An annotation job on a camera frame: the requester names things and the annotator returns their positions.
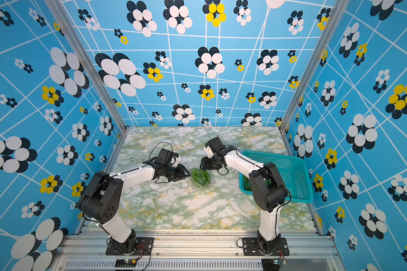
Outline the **teal plastic basket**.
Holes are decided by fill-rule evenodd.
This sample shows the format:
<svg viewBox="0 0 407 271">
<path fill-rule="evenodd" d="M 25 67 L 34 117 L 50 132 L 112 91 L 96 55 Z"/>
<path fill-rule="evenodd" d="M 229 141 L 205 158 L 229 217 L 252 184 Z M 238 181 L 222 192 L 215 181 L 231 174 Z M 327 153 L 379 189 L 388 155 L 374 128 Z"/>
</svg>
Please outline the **teal plastic basket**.
<svg viewBox="0 0 407 271">
<path fill-rule="evenodd" d="M 274 163 L 293 196 L 292 201 L 312 203 L 313 188 L 306 164 L 301 158 L 257 151 L 243 151 L 242 154 L 263 164 Z"/>
</svg>

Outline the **green pepper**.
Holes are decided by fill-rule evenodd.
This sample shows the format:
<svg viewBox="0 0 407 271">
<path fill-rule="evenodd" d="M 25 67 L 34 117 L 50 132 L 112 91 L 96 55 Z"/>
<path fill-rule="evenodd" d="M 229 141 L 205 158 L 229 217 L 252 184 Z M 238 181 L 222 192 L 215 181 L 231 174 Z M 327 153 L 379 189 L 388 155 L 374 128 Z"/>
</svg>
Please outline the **green pepper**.
<svg viewBox="0 0 407 271">
<path fill-rule="evenodd" d="M 249 180 L 247 177 L 245 177 L 245 176 L 243 176 L 243 183 L 244 183 L 244 190 L 245 190 L 245 191 L 248 191 L 248 192 L 252 191 L 251 182 L 250 182 L 250 180 Z"/>
</svg>

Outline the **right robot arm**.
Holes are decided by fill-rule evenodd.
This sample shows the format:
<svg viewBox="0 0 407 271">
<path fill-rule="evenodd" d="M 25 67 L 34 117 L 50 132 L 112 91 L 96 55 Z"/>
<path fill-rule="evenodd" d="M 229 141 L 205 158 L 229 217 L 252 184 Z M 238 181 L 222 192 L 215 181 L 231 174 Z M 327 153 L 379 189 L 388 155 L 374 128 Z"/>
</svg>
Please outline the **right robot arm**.
<svg viewBox="0 0 407 271">
<path fill-rule="evenodd" d="M 240 153 L 234 146 L 224 145 L 219 137 L 205 143 L 206 156 L 201 159 L 200 169 L 204 171 L 232 168 L 248 178 L 255 203 L 261 209 L 261 222 L 257 233 L 257 243 L 261 252 L 271 255 L 282 253 L 284 243 L 279 231 L 279 219 L 287 189 L 274 163 L 259 163 Z"/>
</svg>

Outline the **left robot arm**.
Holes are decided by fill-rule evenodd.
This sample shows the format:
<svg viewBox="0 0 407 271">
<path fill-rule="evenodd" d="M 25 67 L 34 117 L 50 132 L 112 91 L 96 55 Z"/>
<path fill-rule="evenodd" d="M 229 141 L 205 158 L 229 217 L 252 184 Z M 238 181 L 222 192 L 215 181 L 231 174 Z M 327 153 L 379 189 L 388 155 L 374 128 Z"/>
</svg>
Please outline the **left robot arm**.
<svg viewBox="0 0 407 271">
<path fill-rule="evenodd" d="M 143 182 L 166 178 L 177 182 L 191 175 L 180 163 L 181 157 L 174 151 L 161 149 L 158 156 L 143 162 L 141 167 L 119 173 L 97 172 L 80 197 L 77 208 L 84 217 L 93 218 L 110 236 L 107 245 L 115 252 L 130 255 L 142 250 L 136 240 L 136 232 L 119 214 L 122 194 Z"/>
</svg>

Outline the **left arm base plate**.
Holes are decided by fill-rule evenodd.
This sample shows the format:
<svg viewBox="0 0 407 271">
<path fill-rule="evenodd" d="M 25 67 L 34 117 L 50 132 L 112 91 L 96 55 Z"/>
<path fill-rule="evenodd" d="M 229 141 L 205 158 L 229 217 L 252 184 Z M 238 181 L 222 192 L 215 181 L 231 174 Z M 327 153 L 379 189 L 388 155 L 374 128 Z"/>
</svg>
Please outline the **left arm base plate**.
<svg viewBox="0 0 407 271">
<path fill-rule="evenodd" d="M 116 240 L 109 238 L 107 240 L 107 250 L 105 252 L 108 256 L 147 256 L 151 254 L 154 246 L 155 239 L 152 237 L 131 238 L 125 243 L 119 243 Z"/>
</svg>

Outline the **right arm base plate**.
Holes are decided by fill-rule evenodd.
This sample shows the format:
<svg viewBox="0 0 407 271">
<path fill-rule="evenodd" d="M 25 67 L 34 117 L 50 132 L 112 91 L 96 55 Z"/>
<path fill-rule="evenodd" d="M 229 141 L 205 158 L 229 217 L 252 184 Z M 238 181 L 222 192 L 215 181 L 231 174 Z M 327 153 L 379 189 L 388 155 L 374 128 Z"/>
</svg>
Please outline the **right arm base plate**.
<svg viewBox="0 0 407 271">
<path fill-rule="evenodd" d="M 242 248 L 245 256 L 289 256 L 287 240 L 282 237 L 266 241 L 262 238 L 242 238 Z"/>
</svg>

